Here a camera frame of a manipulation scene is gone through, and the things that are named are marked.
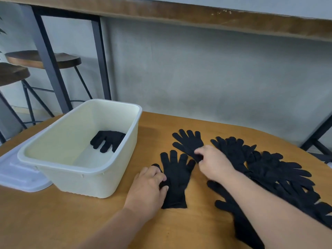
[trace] container lid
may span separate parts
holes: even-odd
[[[0,185],[25,192],[36,192],[52,184],[37,168],[21,162],[17,158],[20,148],[42,132],[37,133],[0,157]]]

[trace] concrete wall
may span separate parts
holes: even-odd
[[[14,4],[1,3],[3,52],[35,49]],[[331,113],[332,43],[231,31],[104,19],[113,51],[113,96],[143,110],[259,129],[299,144]],[[90,23],[45,17],[55,52],[82,57],[79,69],[103,98]],[[73,69],[61,71],[71,99],[88,99]],[[27,81],[51,88],[44,70]],[[1,89],[26,107],[20,84]],[[59,111],[54,94],[38,92]],[[34,108],[41,108],[36,102]],[[332,132],[322,138],[332,147]]]
[[[155,0],[286,16],[332,19],[332,0]]]

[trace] white plastic bin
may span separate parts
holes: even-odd
[[[60,190],[109,197],[116,190],[137,142],[142,108],[110,100],[88,100],[24,145],[18,158],[36,166]],[[115,153],[101,153],[91,139],[99,130],[126,133]]]

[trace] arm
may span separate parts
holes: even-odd
[[[197,150],[200,170],[232,195],[266,248],[331,248],[332,231],[236,171],[218,149]]]
[[[165,180],[159,168],[144,167],[135,176],[124,207],[78,249],[127,248],[135,234],[163,205],[168,186],[159,190],[159,184]]]

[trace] black glove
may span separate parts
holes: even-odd
[[[180,143],[173,142],[173,146],[178,150],[186,153],[187,155],[191,156],[197,163],[203,160],[202,155],[194,154],[195,149],[204,146],[203,141],[201,140],[201,133],[196,131],[195,135],[191,130],[187,130],[187,134],[185,130],[180,129],[179,133],[173,133],[172,136]]]
[[[249,220],[244,215],[239,205],[235,202],[234,198],[228,193],[228,191],[219,183],[211,180],[207,181],[207,185],[210,189],[221,195],[226,200],[226,202],[216,200],[214,205],[218,209],[233,214],[236,238],[252,247],[253,249],[265,248],[255,229],[252,227]]]
[[[315,204],[320,199],[317,192],[305,192],[300,184],[287,181],[279,181],[279,184],[276,184],[276,190],[277,196],[332,229],[332,216],[327,216],[332,212],[332,206],[325,202]]]
[[[242,139],[236,139],[235,137],[230,137],[224,140],[217,136],[216,139],[217,140],[212,139],[211,143],[226,155],[233,167],[242,173],[247,171],[244,162],[255,150],[257,145],[253,145],[251,147],[243,145],[244,141]]]
[[[98,131],[95,137],[90,141],[90,144],[94,149],[97,149],[102,144],[103,140],[105,140],[100,152],[106,153],[111,145],[112,151],[115,152],[125,136],[126,134],[118,131]]]
[[[160,154],[161,162],[164,166],[164,174],[167,177],[165,182],[161,182],[159,187],[168,185],[168,191],[162,209],[187,208],[185,189],[190,180],[191,172],[196,162],[190,160],[187,164],[188,155],[181,154],[178,162],[178,153],[171,150],[170,159],[167,153]]]
[[[301,186],[308,190],[313,190],[314,182],[306,177],[310,177],[311,174],[306,171],[299,169],[301,165],[294,162],[281,162],[283,156],[275,153],[270,154],[264,151],[260,154],[258,151],[254,151],[247,159],[247,165],[249,170],[256,173],[257,170],[264,167],[267,171],[265,177],[267,180],[275,182],[278,180],[287,180],[290,182],[297,182]]]

